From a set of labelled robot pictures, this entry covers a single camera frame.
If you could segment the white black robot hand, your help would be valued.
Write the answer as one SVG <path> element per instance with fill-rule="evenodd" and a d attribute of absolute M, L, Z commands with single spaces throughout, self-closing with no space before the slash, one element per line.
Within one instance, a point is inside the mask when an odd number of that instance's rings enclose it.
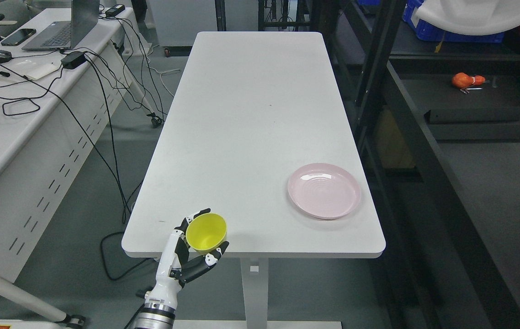
<path fill-rule="evenodd" d="M 186 231 L 193 219 L 208 213 L 212 211 L 206 208 L 189 215 L 173 229 L 159 260 L 155 286 L 145 294 L 145 302 L 159 302 L 177 309 L 178 293 L 181 289 L 187 283 L 208 273 L 222 258 L 228 248 L 228 241 L 224 241 L 215 250 L 200 255 L 186 240 Z"/>

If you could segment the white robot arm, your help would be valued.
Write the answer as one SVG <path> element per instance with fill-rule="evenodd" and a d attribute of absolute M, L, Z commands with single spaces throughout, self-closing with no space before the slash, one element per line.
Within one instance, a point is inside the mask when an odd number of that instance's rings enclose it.
<path fill-rule="evenodd" d="M 175 308 L 159 302 L 145 302 L 131 325 L 131 329 L 172 329 Z"/>

